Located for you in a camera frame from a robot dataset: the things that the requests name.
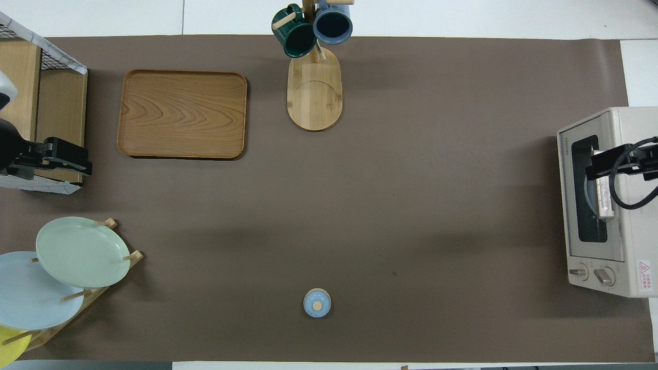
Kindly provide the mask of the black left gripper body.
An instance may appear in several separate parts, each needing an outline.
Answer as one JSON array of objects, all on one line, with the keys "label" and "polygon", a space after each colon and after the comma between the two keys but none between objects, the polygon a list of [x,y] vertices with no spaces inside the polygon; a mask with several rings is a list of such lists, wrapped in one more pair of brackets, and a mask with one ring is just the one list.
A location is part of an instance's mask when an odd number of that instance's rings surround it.
[{"label": "black left gripper body", "polygon": [[42,143],[31,141],[21,154],[21,160],[41,167],[90,167],[87,149],[57,137]]}]

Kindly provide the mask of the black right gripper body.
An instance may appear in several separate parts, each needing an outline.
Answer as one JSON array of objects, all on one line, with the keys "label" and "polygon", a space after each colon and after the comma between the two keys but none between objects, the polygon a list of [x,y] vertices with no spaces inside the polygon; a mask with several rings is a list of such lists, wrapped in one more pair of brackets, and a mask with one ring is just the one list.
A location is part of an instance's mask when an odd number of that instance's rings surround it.
[{"label": "black right gripper body", "polygon": [[657,172],[656,145],[642,146],[624,155],[624,151],[629,147],[629,145],[620,145],[606,151],[595,152],[591,157],[591,165],[597,168],[602,177],[608,176],[612,172],[615,161],[621,157],[618,173],[641,175],[641,173]]}]

